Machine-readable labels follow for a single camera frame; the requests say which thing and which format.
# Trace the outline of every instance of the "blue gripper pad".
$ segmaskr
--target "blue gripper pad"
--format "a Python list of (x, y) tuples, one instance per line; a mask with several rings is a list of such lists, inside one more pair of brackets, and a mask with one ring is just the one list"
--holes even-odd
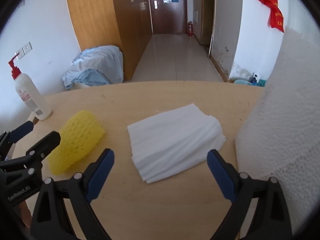
[(102, 155), (105, 156), (88, 183), (86, 199), (89, 203), (99, 196), (103, 184), (115, 163), (115, 154), (112, 150), (105, 149)]
[(218, 158), (220, 157), (222, 161), (224, 160), (220, 155), (216, 156), (216, 154), (219, 154), (219, 153), (214, 150), (211, 150), (210, 152), (208, 152), (207, 163), (208, 163), (209, 169), (213, 174), (214, 178), (216, 179), (223, 193), (223, 196), (226, 199), (231, 200), (231, 202), (234, 202), (236, 200), (236, 195), (234, 192), (234, 184)]
[(9, 142), (17, 143), (20, 139), (25, 137), (28, 133), (32, 132), (33, 123), (31, 121), (25, 122), (23, 125), (19, 126), (17, 129), (10, 132)]

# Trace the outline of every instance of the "barcode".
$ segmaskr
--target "barcode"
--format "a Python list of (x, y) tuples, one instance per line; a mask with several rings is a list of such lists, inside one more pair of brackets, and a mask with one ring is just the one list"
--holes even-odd
[(36, 111), (35, 113), (36, 113), (36, 115), (41, 115), (41, 114), (43, 114), (41, 110), (38, 110), (38, 111)]

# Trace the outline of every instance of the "table surface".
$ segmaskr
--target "table surface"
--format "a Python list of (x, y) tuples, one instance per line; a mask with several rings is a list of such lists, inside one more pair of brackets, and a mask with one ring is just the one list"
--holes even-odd
[[(112, 239), (210, 239), (227, 214), (230, 201), (224, 199), (206, 162), (148, 185), (132, 163), (127, 126), (194, 103), (220, 121), (227, 141), (219, 152), (236, 167), (235, 136), (262, 90), (231, 83), (164, 81), (107, 85), (51, 95), (46, 100), (52, 107), (52, 115), (39, 121), (33, 132), (18, 142), (13, 157), (25, 155), (52, 130), (59, 131), (78, 111), (89, 110), (106, 130), (102, 141), (60, 176), (53, 176), (44, 160), (43, 177), (68, 179), (96, 161), (103, 149), (111, 148), (115, 152), (115, 165), (91, 205)], [(36, 197), (27, 200), (31, 212)], [(70, 212), (69, 200), (66, 207), (77, 237), (85, 239), (74, 212)]]

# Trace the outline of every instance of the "fire extinguisher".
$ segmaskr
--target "fire extinguisher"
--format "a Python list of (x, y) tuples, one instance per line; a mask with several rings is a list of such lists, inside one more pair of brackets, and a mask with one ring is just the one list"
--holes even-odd
[(193, 36), (193, 23), (188, 22), (188, 36)]

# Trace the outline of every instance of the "stack of napkins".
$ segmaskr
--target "stack of napkins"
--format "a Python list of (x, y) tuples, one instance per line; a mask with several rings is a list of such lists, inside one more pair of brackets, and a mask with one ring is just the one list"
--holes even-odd
[(131, 124), (128, 131), (133, 163), (147, 183), (197, 165), (226, 140), (219, 121), (194, 104)]

